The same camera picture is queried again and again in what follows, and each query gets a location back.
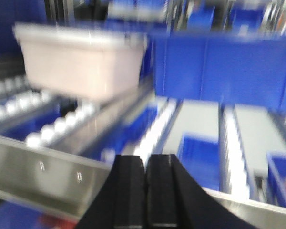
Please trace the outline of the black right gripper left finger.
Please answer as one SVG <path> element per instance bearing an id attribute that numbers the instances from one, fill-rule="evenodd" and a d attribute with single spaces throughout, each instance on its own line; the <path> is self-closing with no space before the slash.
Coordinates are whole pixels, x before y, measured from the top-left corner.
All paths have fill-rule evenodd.
<path id="1" fill-rule="evenodd" d="M 77 228 L 145 228 L 145 172 L 139 156 L 115 157 L 104 185 Z"/>

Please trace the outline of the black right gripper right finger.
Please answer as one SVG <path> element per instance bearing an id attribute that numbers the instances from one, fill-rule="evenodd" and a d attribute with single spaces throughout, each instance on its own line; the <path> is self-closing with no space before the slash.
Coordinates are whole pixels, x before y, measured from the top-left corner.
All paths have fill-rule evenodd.
<path id="1" fill-rule="evenodd" d="M 147 166 L 150 229 L 241 229 L 243 220 L 208 195 L 174 155 L 152 155 Z"/>

